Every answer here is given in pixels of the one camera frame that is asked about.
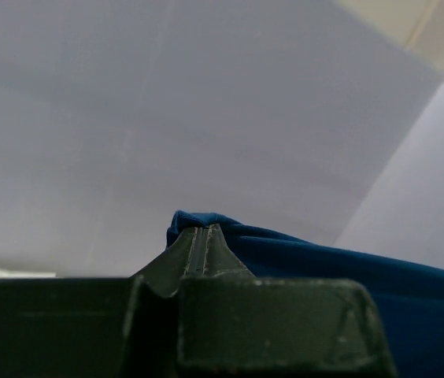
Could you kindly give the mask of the blue printed t shirt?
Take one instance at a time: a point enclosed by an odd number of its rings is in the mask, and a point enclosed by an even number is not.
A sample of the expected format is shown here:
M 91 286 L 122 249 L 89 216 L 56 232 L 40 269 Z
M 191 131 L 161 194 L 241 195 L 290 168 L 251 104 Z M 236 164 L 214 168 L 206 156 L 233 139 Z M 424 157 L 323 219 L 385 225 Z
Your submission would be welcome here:
M 444 377 L 444 269 L 321 246 L 219 213 L 175 212 L 171 246 L 187 228 L 218 224 L 229 249 L 256 276 L 350 279 L 364 285 L 383 320 L 402 377 Z

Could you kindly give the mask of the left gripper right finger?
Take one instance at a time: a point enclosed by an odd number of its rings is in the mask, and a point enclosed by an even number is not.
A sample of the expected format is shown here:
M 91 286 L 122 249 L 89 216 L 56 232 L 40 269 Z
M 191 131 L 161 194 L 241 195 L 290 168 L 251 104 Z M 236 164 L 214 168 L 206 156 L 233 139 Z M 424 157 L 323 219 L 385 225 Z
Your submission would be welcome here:
M 191 238 L 182 283 L 203 279 L 255 278 L 248 267 L 231 251 L 219 224 L 186 228 L 182 231 L 182 236 Z

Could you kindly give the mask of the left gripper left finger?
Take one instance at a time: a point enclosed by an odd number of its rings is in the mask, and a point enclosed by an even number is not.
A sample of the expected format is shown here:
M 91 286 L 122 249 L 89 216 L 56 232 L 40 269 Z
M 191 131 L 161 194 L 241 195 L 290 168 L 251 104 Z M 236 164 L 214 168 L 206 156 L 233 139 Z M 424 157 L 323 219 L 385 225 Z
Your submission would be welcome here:
M 189 269 L 195 242 L 201 235 L 202 228 L 183 229 L 171 246 L 135 275 L 140 276 L 156 295 L 172 297 L 178 291 L 180 279 Z

